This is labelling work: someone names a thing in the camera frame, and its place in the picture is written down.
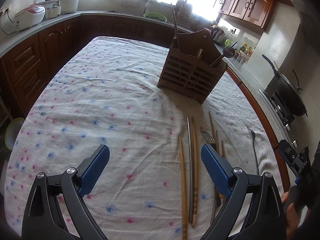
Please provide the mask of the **person right hand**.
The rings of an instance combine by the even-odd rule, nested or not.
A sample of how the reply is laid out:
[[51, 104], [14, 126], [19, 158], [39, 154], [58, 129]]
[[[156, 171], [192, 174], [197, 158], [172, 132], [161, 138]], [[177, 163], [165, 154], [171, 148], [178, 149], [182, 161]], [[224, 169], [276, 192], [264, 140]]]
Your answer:
[[295, 210], [295, 205], [291, 203], [288, 206], [286, 210], [286, 239], [307, 239], [310, 233], [308, 233], [308, 226], [305, 224], [308, 221], [310, 211], [310, 209], [307, 210], [303, 223], [299, 226], [300, 217]]

